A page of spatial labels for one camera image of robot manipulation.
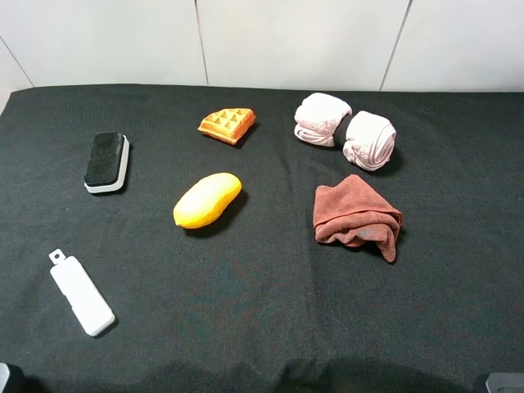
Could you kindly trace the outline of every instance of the waffle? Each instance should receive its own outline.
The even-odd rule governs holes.
[[[234,145],[254,122],[255,113],[251,109],[222,109],[203,119],[198,129],[206,135]]]

